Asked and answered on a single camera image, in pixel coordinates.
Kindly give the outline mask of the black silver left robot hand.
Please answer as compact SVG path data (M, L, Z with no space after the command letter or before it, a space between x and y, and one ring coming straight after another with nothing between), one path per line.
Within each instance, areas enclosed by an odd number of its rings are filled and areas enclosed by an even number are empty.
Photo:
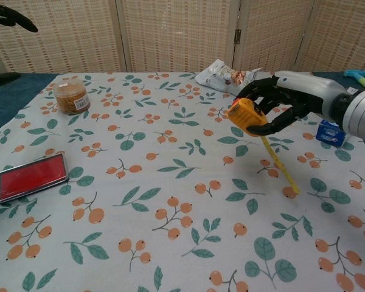
M16 25L21 26L22 28L28 30L29 32L37 33L38 28L34 25L34 23L16 10L13 10L7 6L0 4L0 25L13 27ZM21 77L20 73L17 72L8 72L0 74L0 86L10 83L16 79Z

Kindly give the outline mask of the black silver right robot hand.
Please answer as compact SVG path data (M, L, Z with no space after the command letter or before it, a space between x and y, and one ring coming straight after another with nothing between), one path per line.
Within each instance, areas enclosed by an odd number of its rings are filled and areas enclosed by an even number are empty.
M261 97L256 107L263 114L281 104L290 106L272 122L243 127L252 135L267 136L282 131L309 113L339 124L338 115L332 114L332 109L336 100L346 95L346 89L331 79L293 71L258 71L237 97L252 101Z

